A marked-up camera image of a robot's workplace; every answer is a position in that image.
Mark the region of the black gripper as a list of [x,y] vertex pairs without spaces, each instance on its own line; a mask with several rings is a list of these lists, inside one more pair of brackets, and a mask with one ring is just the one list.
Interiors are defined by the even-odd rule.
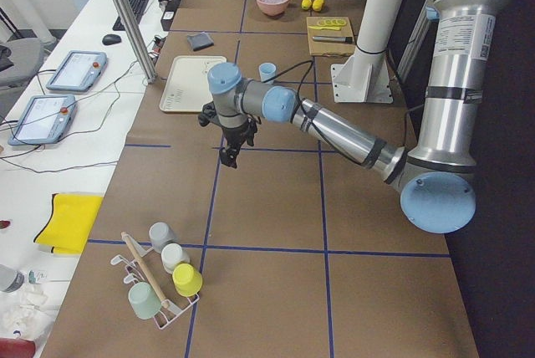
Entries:
[[226,145],[219,150],[221,164],[237,168],[237,156],[243,144],[254,146],[257,120],[251,115],[238,114],[232,117],[219,115],[214,102],[203,105],[197,119],[202,127],[214,124],[222,129]]

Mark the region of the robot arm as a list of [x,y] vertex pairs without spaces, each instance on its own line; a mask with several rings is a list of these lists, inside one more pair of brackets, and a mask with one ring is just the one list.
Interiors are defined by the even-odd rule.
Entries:
[[222,129],[226,145],[219,150],[220,161],[235,167],[241,147],[253,143],[258,118],[289,122],[377,171],[400,193],[402,211],[415,226],[454,232],[476,211],[471,135],[496,17],[508,1],[427,0],[427,16],[438,29],[420,136],[412,150],[390,146],[292,89],[245,78],[232,63],[209,70],[212,100],[202,108],[199,123]]

